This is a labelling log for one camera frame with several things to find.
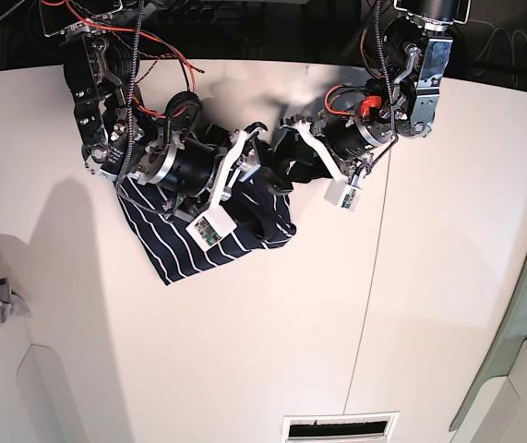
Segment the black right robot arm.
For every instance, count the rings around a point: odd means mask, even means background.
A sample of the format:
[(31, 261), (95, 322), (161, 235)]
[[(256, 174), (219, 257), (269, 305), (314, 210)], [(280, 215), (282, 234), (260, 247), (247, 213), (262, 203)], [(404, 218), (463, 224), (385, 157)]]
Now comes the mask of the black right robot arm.
[(179, 9), (175, 1), (40, 4), (45, 34), (65, 39), (64, 76), (89, 170), (112, 180), (126, 204), (166, 222), (192, 221), (211, 208), (249, 222), (264, 209), (241, 190), (242, 183), (258, 185), (275, 200), (292, 189), (258, 137), (264, 126), (251, 125), (232, 158), (231, 136), (199, 122), (197, 70), (172, 45), (164, 56), (179, 62), (185, 89), (162, 112), (148, 108), (141, 95), (140, 43), (160, 43), (156, 28)]

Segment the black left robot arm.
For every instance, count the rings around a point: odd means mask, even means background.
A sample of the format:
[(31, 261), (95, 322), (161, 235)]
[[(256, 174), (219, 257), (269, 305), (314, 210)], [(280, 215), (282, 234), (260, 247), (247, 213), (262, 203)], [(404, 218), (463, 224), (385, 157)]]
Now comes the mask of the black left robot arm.
[(315, 117), (281, 120), (285, 134), (264, 175), (269, 190), (286, 195), (295, 183), (333, 178), (348, 185), (370, 174), (400, 138), (429, 134), (449, 62), (450, 26), (467, 21), (468, 1), (396, 1), (398, 16), (381, 24), (380, 5), (363, 26), (360, 55), (372, 54), (363, 85), (327, 90)]

